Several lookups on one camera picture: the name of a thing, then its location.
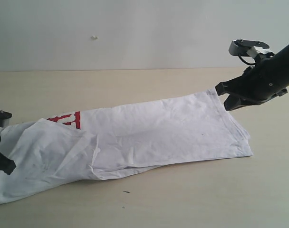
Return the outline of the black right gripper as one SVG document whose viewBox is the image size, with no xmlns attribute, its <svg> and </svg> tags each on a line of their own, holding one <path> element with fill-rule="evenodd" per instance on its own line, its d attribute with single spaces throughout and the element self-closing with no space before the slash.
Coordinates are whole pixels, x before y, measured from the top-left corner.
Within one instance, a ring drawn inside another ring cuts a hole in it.
<svg viewBox="0 0 289 228">
<path fill-rule="evenodd" d="M 256 65 L 248 73 L 215 86 L 218 96 L 229 94 L 223 103 L 227 111 L 261 105 L 287 93 L 288 53 L 274 56 L 259 54 L 254 60 Z"/>
</svg>

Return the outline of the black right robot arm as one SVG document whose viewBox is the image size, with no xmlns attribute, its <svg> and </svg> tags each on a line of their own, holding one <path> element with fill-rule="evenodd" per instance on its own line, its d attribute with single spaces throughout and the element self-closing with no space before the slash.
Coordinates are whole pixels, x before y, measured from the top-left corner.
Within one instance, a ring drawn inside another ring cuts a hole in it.
<svg viewBox="0 0 289 228">
<path fill-rule="evenodd" d="M 229 95 L 224 102 L 227 111 L 261 105 L 288 92 L 289 44 L 275 54 L 264 42 L 237 39 L 229 53 L 248 67 L 241 76 L 215 87 L 217 95 Z"/>
</svg>

